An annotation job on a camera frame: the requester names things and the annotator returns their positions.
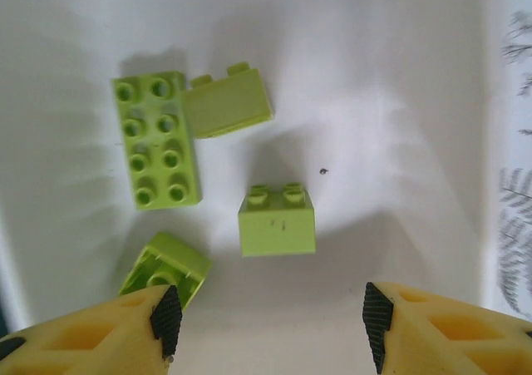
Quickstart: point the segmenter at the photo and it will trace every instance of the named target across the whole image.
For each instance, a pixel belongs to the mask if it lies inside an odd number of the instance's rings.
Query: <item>lego duplo brick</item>
[[[175,286],[128,294],[0,339],[0,375],[166,375],[181,318]]]
[[[390,282],[368,283],[362,319],[377,373],[532,373],[532,323]]]
[[[200,179],[183,111],[185,76],[162,72],[113,81],[138,210],[196,205]]]
[[[183,241],[158,233],[140,252],[120,295],[159,284],[177,286],[183,310],[196,295],[209,272],[211,262]]]
[[[217,81],[210,75],[197,77],[183,93],[195,138],[221,136],[272,119],[259,70],[241,62],[229,67],[227,74]]]
[[[239,211],[243,256],[307,254],[316,251],[314,208],[299,183],[274,191],[254,185]]]

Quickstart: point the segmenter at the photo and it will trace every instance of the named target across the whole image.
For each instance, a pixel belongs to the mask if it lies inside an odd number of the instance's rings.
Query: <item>black rubber pad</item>
[[[177,288],[171,285],[150,317],[153,335],[155,339],[161,339],[163,360],[175,354],[182,318],[183,313]]]
[[[15,337],[0,342],[0,361],[20,348],[26,342],[25,338]]]
[[[366,326],[369,346],[372,348],[373,362],[377,373],[382,373],[384,365],[384,333],[392,325],[393,303],[371,282],[366,284],[362,320]]]

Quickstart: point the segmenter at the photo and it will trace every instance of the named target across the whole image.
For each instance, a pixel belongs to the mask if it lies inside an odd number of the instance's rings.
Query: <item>lime green brick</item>
[[[140,252],[120,295],[148,286],[172,284],[177,286],[181,307],[185,309],[205,281],[210,265],[210,260],[197,250],[160,232]]]
[[[239,211],[243,256],[305,254],[316,251],[314,208],[301,184],[282,191],[254,185]]]
[[[179,72],[113,80],[138,210],[201,201],[192,133],[183,111],[185,83]]]
[[[227,69],[228,77],[213,81],[210,75],[190,82],[184,105],[195,138],[221,136],[273,117],[263,81],[246,62]]]

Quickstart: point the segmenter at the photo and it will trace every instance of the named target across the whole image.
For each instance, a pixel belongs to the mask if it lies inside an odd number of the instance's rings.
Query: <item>green toy block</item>
[[[184,108],[195,138],[221,136],[273,117],[263,81],[246,62],[227,69],[228,77],[195,78],[184,92]]]
[[[201,201],[194,144],[180,93],[185,83],[179,72],[113,80],[138,210]]]
[[[314,208],[299,183],[286,184],[280,192],[252,186],[240,206],[239,231],[243,256],[316,251]]]
[[[205,281],[211,262],[173,236],[159,232],[140,252],[120,296],[156,285],[176,285],[183,310]]]

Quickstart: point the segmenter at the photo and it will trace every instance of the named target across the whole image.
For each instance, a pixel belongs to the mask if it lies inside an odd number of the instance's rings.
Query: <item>white bin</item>
[[[369,280],[505,309],[490,109],[500,1],[0,0],[8,322],[113,299],[159,230],[214,262],[174,374],[374,373]],[[135,211],[110,79],[221,77],[243,60],[262,72],[275,119],[196,141],[199,205]],[[242,259],[246,188],[293,180],[313,199],[317,253]]]

